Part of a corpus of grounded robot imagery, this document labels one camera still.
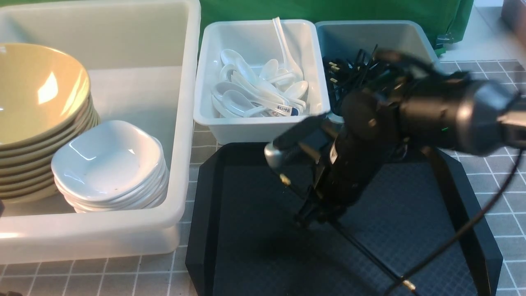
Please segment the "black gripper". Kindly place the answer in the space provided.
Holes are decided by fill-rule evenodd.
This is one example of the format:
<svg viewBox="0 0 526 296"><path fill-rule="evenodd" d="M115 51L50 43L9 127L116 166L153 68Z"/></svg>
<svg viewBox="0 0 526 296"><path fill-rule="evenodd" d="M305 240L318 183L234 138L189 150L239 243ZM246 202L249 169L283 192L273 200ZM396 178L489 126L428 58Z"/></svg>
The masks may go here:
<svg viewBox="0 0 526 296"><path fill-rule="evenodd" d="M336 130L326 114L308 116L264 148L269 167L304 199L295 221L307 227L341 217L395 150L395 126L379 118L355 118ZM313 161L312 184L302 192L282 167L305 155Z"/></svg>

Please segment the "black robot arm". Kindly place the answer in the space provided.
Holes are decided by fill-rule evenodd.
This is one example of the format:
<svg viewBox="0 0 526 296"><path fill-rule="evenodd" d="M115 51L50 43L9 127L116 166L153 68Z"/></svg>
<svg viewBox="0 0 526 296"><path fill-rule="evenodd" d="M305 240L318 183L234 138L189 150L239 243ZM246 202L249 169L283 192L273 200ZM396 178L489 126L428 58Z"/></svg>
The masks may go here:
<svg viewBox="0 0 526 296"><path fill-rule="evenodd" d="M395 155L437 147L485 157L501 147L525 150L525 98L468 72L445 74L419 58L382 49L384 73L342 100L344 125L308 116L265 146L278 171L297 154L314 160L314 184L300 211L309 224L339 218Z"/></svg>

